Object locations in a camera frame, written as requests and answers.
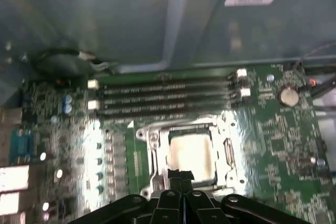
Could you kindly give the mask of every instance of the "motherboard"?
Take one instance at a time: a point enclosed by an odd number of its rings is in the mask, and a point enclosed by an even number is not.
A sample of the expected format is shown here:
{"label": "motherboard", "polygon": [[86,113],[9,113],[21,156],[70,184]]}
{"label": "motherboard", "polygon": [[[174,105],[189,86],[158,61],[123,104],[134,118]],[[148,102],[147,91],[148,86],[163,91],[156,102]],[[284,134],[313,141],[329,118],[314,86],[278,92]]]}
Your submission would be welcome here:
{"label": "motherboard", "polygon": [[253,198],[310,223],[335,202],[310,93],[286,65],[30,81],[9,163],[43,164],[33,223],[67,223],[168,169],[220,200]]}

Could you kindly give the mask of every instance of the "green circuit board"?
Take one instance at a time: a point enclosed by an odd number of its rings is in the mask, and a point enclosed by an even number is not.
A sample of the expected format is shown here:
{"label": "green circuit board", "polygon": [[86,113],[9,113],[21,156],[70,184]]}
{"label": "green circuit board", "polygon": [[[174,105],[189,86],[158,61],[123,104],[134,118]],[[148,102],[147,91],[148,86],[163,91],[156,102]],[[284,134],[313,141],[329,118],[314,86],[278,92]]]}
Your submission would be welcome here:
{"label": "green circuit board", "polygon": [[[66,180],[43,183],[38,204],[53,198],[55,187],[67,186],[77,201],[62,223],[140,193],[151,175],[148,144],[139,141],[137,130],[210,114],[236,124],[235,168],[246,181],[235,193],[314,224],[334,223],[333,184],[310,94],[298,92],[293,106],[279,101],[283,89],[297,90],[304,81],[283,65],[248,67],[239,80],[237,69],[103,76],[89,88],[87,80],[26,83],[22,128],[31,130],[37,146],[30,162],[39,162],[41,152],[53,153],[47,170],[71,170]],[[242,88],[249,89],[247,99],[237,95]],[[70,101],[64,101],[66,95]],[[96,148],[97,142],[103,144]],[[103,177],[94,184],[91,176],[97,173]],[[227,191],[221,187],[215,194]]]}

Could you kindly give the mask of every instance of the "cable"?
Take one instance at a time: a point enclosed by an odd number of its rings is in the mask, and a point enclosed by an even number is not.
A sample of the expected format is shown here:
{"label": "cable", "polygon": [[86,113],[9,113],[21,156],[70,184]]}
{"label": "cable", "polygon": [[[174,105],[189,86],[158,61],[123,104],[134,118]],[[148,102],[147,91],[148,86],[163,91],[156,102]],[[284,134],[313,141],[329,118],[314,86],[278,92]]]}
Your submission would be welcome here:
{"label": "cable", "polygon": [[315,87],[313,87],[312,90],[310,91],[310,95],[314,100],[330,92],[335,87],[336,87],[336,76],[330,78],[329,80],[325,81],[320,85],[316,85]]}
{"label": "cable", "polygon": [[335,112],[336,111],[336,106],[333,106],[333,105],[327,105],[327,106],[315,105],[314,109],[316,111]]}
{"label": "cable", "polygon": [[321,51],[321,50],[325,50],[327,48],[330,48],[332,46],[336,45],[336,41],[322,45],[320,47],[317,47],[313,50],[311,50],[310,52],[306,53],[305,55],[303,55],[300,59],[298,59],[295,64],[293,65],[293,71],[299,75],[300,77],[304,78],[306,83],[310,83],[309,81],[309,77],[305,76],[304,74],[302,74],[300,71],[298,71],[298,67],[299,65],[303,62],[303,60],[305,60],[306,58],[316,54],[317,52]]}
{"label": "cable", "polygon": [[43,61],[51,57],[55,57],[57,55],[67,55],[73,58],[78,58],[83,61],[89,62],[92,70],[95,72],[102,72],[105,70],[111,70],[111,67],[114,66],[116,63],[109,63],[109,62],[100,62],[98,64],[93,63],[92,61],[96,60],[96,57],[83,51],[75,50],[75,49],[69,49],[69,48],[51,48],[44,51],[40,51],[38,53],[35,53],[31,55],[30,63],[32,67],[39,73],[45,75],[48,74],[48,70],[45,68],[38,67],[38,65]]}

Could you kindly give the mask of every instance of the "cpu socket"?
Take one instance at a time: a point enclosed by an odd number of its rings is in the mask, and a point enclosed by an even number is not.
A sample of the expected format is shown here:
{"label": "cpu socket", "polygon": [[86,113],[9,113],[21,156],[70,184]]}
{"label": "cpu socket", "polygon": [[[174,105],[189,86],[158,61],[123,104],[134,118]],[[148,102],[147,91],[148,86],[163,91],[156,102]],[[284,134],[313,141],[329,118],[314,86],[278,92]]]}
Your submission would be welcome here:
{"label": "cpu socket", "polygon": [[155,122],[137,130],[147,142],[150,183],[141,195],[169,188],[168,169],[191,170],[195,189],[216,190],[246,182],[236,170],[230,132],[236,123],[221,116],[206,115],[195,120]]}

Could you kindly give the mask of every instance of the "blue serial port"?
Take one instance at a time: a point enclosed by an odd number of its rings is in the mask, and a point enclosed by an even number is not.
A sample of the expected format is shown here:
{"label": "blue serial port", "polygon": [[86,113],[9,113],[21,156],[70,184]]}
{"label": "blue serial port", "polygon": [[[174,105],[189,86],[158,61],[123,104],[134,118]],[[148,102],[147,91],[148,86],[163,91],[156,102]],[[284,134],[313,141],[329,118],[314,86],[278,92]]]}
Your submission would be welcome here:
{"label": "blue serial port", "polygon": [[15,164],[19,157],[30,158],[34,156],[34,135],[30,130],[14,130],[9,151],[9,163]]}

